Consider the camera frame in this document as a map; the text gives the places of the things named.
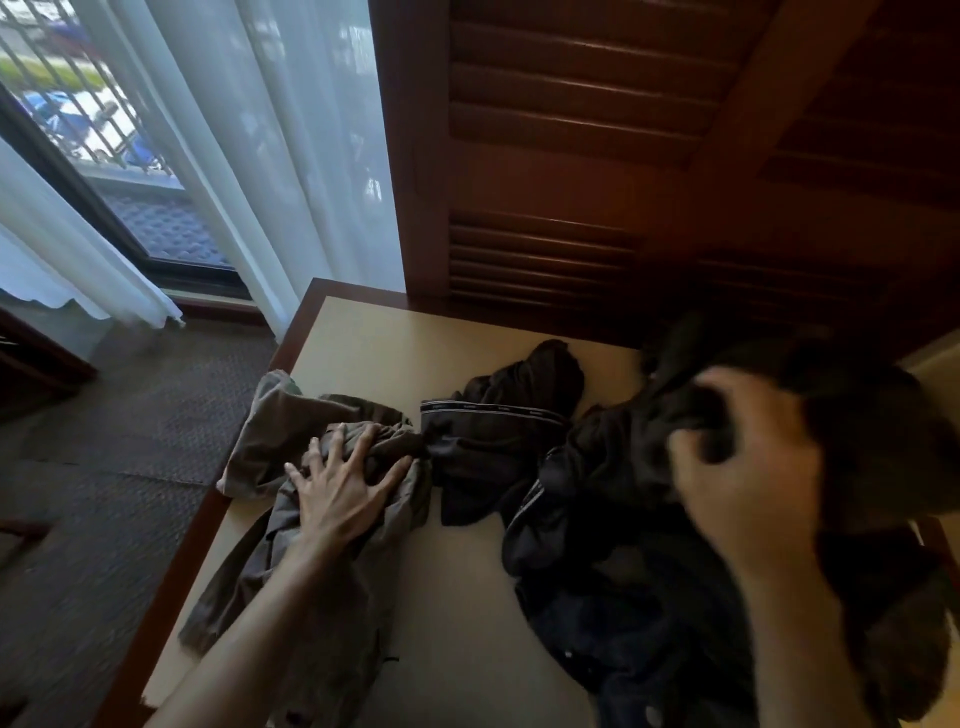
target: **dark carpet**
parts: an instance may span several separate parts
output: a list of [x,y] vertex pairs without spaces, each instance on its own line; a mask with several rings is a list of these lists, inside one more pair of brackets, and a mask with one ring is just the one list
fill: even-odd
[[99,380],[0,426],[0,514],[55,523],[29,549],[0,536],[0,697],[13,724],[85,726],[276,348],[265,328],[116,327]]

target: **pile of clothes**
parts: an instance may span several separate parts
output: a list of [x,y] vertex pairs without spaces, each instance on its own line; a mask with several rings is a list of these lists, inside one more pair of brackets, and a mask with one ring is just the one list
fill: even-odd
[[[722,462],[733,430],[722,398],[693,383],[715,364],[772,378],[803,397],[824,451],[821,570],[843,603],[845,637],[877,726],[916,720],[943,688],[947,580],[909,526],[960,508],[960,442],[902,370],[818,337],[739,341],[688,318],[644,353],[644,388],[572,421],[584,376],[566,344],[421,406],[421,432],[395,410],[343,396],[304,397],[283,373],[264,377],[218,487],[273,497],[214,576],[180,633],[209,649],[269,578],[299,530],[283,462],[312,435],[380,423],[366,462],[376,482],[417,459],[384,518],[327,582],[274,711],[276,725],[346,728],[386,658],[399,547],[426,518],[430,485],[441,521],[499,514],[504,569],[543,645],[596,696],[603,728],[757,726],[744,604],[726,565],[687,518],[666,440],[703,430]],[[336,624],[336,629],[329,629]]]
[[523,614],[597,696],[603,728],[756,726],[744,605],[687,518],[666,451],[671,432],[692,428],[708,461],[732,455],[723,399],[692,381],[711,365],[803,397],[825,461],[819,563],[844,606],[864,700],[878,726],[919,719],[944,684],[948,586],[908,522],[960,507],[960,443],[916,379],[835,341],[737,341],[687,318],[644,354],[642,391],[565,432],[555,423],[583,377],[565,344],[544,342],[443,405],[424,403],[444,523],[504,519]]

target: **white curtain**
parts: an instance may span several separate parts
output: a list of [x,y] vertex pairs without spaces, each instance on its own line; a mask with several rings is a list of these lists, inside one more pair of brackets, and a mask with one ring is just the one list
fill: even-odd
[[95,318],[161,328],[180,310],[0,139],[0,288]]
[[73,6],[278,336],[314,277],[404,289],[366,0]]

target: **hand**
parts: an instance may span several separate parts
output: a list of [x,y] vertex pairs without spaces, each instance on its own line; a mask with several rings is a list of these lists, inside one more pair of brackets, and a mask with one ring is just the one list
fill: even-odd
[[284,465],[300,494],[301,538],[337,550],[374,524],[390,493],[413,463],[409,455],[400,458],[379,483],[368,486],[363,477],[363,464],[376,437],[377,426],[367,426],[345,463],[346,431],[346,426],[340,425],[333,433],[326,466],[320,455],[320,441],[316,437],[310,440],[306,457],[309,478],[304,478],[292,463]]
[[723,367],[695,381],[726,400],[735,451],[710,465],[699,456],[700,432],[670,436],[674,482],[690,518],[741,583],[816,568],[823,456],[806,431],[800,398]]

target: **louvered door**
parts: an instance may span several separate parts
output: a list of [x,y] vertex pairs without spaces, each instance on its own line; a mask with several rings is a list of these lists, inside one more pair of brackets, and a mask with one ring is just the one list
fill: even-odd
[[947,0],[371,11],[409,290],[891,352],[960,324]]

